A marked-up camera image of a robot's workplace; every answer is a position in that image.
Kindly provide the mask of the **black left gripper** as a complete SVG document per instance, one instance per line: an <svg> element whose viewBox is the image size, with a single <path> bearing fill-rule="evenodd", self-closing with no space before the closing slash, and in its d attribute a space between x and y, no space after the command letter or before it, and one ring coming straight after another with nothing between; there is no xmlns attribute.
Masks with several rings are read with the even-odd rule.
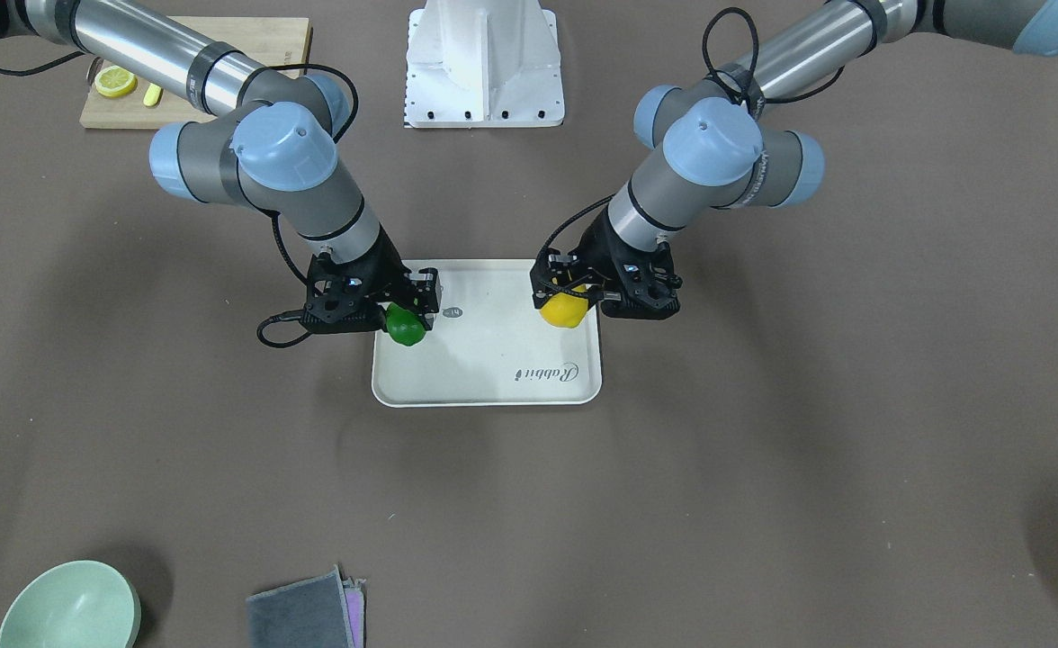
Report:
<svg viewBox="0 0 1058 648"><path fill-rule="evenodd" d="M550 299L566 306L599 304L610 319L667 320L680 311L681 284L668 242L652 251L631 247L606 211L584 230L574 256L544 250L532 266L534 307Z"/></svg>

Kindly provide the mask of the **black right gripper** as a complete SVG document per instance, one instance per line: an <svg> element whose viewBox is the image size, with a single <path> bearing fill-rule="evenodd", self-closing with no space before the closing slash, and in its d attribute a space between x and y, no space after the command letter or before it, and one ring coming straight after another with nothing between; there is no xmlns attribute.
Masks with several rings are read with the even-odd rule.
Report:
<svg viewBox="0 0 1058 648"><path fill-rule="evenodd" d="M304 302L302 327L312 335L373 332L425 336L427 319L440 312L439 271L422 267L408 271L389 234L381 232L359 258L338 263L328 253L309 264L310 284L322 284Z"/></svg>

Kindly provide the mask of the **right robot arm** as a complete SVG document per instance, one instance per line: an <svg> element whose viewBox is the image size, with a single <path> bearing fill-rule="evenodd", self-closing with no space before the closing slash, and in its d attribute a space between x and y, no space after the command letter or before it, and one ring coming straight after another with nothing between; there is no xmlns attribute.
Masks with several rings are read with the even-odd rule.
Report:
<svg viewBox="0 0 1058 648"><path fill-rule="evenodd" d="M0 40L36 36L113 62L209 116L159 128L160 188L288 221L311 249L303 306L273 316L306 335L388 332L421 341L439 312L437 271L411 271L338 144L359 98L333 68L289 77L133 1L0 1Z"/></svg>

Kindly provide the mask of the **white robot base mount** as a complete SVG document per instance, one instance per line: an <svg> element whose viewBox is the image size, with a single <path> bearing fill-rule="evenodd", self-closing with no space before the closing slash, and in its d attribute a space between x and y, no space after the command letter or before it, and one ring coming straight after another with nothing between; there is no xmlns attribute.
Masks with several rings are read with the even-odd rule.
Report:
<svg viewBox="0 0 1058 648"><path fill-rule="evenodd" d="M563 124L555 12L537 1L427 1L411 12L407 28L403 126Z"/></svg>

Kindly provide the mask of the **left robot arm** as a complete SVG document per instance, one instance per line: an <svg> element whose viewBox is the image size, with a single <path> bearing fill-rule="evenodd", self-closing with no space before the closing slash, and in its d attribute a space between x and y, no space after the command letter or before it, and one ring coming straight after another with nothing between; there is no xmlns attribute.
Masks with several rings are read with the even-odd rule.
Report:
<svg viewBox="0 0 1058 648"><path fill-rule="evenodd" d="M544 242L534 259L533 306L574 328L591 309L612 319L678 312L681 278L669 241L706 210L784 208L820 188L825 157L811 137L764 127L767 108L828 89L849 62L916 32L1017 54L1058 55L1058 1L826 1L768 40L750 13L751 51L705 78L660 85L639 101L633 132L647 158L623 188L595 202L594 221L569 253Z"/></svg>

